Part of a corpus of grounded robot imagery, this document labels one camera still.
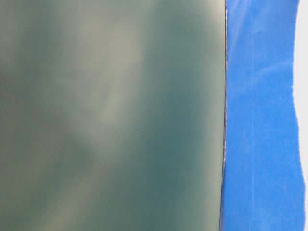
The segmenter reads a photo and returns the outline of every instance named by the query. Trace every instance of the blue plastic sheet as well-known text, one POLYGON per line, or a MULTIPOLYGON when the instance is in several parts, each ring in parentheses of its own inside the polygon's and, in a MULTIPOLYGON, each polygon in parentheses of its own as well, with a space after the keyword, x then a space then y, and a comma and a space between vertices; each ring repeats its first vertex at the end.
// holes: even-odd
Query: blue plastic sheet
POLYGON ((292 97, 297 0, 228 0, 224 231, 301 231, 292 97))

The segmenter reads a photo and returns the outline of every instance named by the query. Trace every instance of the blue tarp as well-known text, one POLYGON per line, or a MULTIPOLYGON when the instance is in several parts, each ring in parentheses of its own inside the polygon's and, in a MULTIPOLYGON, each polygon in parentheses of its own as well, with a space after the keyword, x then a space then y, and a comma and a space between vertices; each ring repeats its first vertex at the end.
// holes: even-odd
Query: blue tarp
POLYGON ((228 0, 225 231, 301 231, 292 97, 297 0, 228 0))

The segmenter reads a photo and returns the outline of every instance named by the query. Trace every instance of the dark edge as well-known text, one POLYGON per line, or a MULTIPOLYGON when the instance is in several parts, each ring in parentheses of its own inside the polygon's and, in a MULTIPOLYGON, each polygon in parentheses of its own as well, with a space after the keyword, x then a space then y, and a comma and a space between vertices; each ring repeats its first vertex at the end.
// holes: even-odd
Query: dark edge
POLYGON ((223 205, 224 205, 224 185, 226 175, 226 157, 227 157, 227 69, 228 69, 228 8, 225 0, 225 115, 224 115, 224 137, 223 137, 223 158, 222 158, 222 181, 221 181, 221 199, 219 231, 223 231, 223 205))

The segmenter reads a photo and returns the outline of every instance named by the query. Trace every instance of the blue fabric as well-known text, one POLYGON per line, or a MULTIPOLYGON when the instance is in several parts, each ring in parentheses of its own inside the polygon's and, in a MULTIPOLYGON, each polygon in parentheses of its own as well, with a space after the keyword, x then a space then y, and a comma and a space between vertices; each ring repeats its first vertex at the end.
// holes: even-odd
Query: blue fabric
POLYGON ((297 0, 228 0, 225 231, 301 231, 292 97, 297 0))

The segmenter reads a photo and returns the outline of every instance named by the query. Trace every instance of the glass surface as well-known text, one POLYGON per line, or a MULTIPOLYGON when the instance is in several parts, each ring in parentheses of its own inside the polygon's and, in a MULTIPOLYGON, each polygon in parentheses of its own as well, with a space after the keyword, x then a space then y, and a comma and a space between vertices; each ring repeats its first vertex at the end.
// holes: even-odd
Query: glass surface
POLYGON ((0 226, 218 230, 216 0, 0 0, 0 226))

